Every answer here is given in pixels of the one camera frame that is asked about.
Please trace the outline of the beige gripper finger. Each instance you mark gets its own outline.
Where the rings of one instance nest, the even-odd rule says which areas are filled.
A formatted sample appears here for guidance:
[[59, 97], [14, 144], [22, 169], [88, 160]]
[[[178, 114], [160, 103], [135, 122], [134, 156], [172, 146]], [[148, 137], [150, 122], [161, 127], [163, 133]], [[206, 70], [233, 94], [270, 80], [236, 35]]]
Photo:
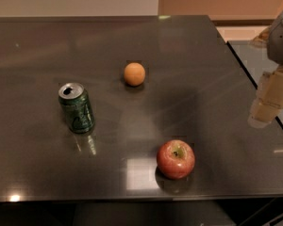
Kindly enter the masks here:
[[260, 77], [248, 123], [255, 128], [264, 128], [280, 114], [282, 109], [283, 65], [279, 65], [272, 73], [264, 72]]

